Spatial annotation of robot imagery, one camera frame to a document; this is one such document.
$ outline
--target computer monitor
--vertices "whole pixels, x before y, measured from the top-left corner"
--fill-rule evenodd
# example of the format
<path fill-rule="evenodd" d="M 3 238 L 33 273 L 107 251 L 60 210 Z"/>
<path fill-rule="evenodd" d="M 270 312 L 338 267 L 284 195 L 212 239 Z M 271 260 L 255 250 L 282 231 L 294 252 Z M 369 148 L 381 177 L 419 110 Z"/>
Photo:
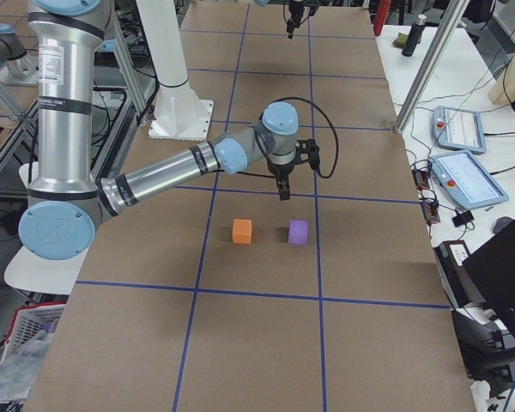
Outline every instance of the computer monitor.
<path fill-rule="evenodd" d="M 515 337 L 515 220 L 465 259 L 463 267 Z"/>

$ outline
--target orange cube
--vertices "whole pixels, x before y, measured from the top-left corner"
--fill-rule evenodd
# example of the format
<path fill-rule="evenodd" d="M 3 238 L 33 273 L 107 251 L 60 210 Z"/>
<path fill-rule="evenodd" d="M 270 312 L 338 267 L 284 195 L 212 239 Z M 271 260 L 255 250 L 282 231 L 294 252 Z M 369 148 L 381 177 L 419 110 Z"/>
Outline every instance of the orange cube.
<path fill-rule="evenodd" d="M 251 243 L 251 220 L 233 219 L 233 243 Z"/>

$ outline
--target white mounting base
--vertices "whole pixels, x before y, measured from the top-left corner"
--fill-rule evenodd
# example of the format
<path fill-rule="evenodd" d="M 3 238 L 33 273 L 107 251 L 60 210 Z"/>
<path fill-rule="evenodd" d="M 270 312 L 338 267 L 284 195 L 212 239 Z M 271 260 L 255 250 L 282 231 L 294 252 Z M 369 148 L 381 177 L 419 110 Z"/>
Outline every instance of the white mounting base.
<path fill-rule="evenodd" d="M 206 140 L 214 101 L 200 100 L 189 87 L 161 86 L 148 135 L 154 139 Z"/>
<path fill-rule="evenodd" d="M 35 67 L 38 67 L 38 58 L 36 58 L 35 56 L 29 56 L 28 54 L 27 57 L 30 58 L 31 61 L 33 61 Z M 3 66 L 0 70 L 0 82 L 2 82 L 2 84 L 6 86 L 37 86 L 38 77 L 39 72 L 37 70 L 32 75 L 29 75 L 22 80 L 13 77 L 9 73 L 7 66 Z"/>

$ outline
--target white desk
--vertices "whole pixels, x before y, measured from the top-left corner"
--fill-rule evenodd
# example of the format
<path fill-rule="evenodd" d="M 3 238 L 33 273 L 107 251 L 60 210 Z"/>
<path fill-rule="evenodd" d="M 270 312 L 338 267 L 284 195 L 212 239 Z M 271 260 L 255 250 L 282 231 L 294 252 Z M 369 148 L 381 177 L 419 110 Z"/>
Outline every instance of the white desk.
<path fill-rule="evenodd" d="M 409 29 L 410 27 L 385 26 L 381 36 L 377 38 L 385 75 L 389 82 L 391 97 L 396 104 L 397 111 L 400 110 L 400 106 L 397 104 L 400 105 L 404 102 L 404 98 L 410 89 L 415 74 L 436 31 L 436 28 L 427 27 L 423 33 L 421 43 L 416 47 L 414 56 L 406 58 L 401 54 L 400 49 L 391 45 L 391 42 L 399 33 L 407 33 Z M 421 100 L 431 100 L 434 97 L 449 94 L 465 94 L 473 89 L 482 77 L 484 78 L 479 83 L 479 86 L 485 83 L 488 83 L 488 85 L 485 88 L 476 90 L 467 100 L 467 96 L 451 97 L 433 100 L 429 103 L 421 103 L 418 106 L 430 109 L 434 109 L 436 106 L 460 107 L 466 100 L 462 106 L 463 109 L 477 111 L 494 109 L 497 106 L 493 105 L 488 98 L 488 91 L 494 85 L 494 79 L 487 72 L 488 67 L 483 62 L 469 36 L 465 30 L 459 28 L 454 33 L 447 50 L 440 59 L 439 65 L 427 85 Z M 509 106 L 495 112 L 483 113 L 482 123 L 485 133 L 515 131 L 515 113 Z M 428 150 L 411 138 L 411 128 L 412 122 L 410 122 L 403 134 L 406 147 L 417 155 L 418 160 L 425 159 Z M 427 146 L 433 144 L 431 112 L 422 109 L 415 111 L 414 136 Z M 486 154 L 478 156 L 478 159 L 489 172 L 515 165 L 515 136 L 487 137 L 486 139 L 488 151 Z M 436 155 L 444 152 L 446 150 L 435 147 L 432 154 Z M 410 163 L 414 162 L 412 154 L 409 154 L 409 161 Z M 515 217 L 515 170 L 496 175 L 494 178 L 507 192 L 510 200 L 495 205 L 491 209 L 481 208 L 472 210 L 476 229 L 472 232 L 468 231 L 463 237 L 471 252 L 475 251 L 493 236 L 491 229 L 499 217 Z M 433 185 L 440 203 L 453 207 L 453 203 L 444 191 L 436 183 L 433 183 Z M 433 246 L 437 246 L 444 240 L 457 239 L 464 231 L 462 228 L 455 228 L 452 225 L 451 218 L 454 214 L 450 210 L 441 208 L 439 214 L 441 223 L 433 225 L 431 232 Z"/>

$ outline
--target black bottle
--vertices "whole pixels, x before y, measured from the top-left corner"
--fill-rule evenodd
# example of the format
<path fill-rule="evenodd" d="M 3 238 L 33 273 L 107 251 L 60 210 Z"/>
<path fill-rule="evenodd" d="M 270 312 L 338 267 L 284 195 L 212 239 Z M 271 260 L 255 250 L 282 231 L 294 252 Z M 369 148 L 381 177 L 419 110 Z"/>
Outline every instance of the black bottle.
<path fill-rule="evenodd" d="M 403 48 L 403 56 L 409 57 L 414 54 L 415 47 L 421 41 L 421 33 L 423 32 L 424 27 L 426 26 L 427 16 L 418 15 L 415 23 L 412 25 L 410 29 L 409 37 L 406 40 L 406 44 Z"/>

